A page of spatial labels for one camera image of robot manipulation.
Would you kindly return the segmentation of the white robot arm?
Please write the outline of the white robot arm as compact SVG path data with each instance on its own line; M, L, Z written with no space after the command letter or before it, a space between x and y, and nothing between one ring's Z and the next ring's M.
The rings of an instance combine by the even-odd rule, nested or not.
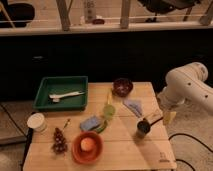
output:
M200 62L170 70L165 77L166 86L158 95L161 105L172 108L188 99L213 115L213 88L205 84L207 78L208 69Z

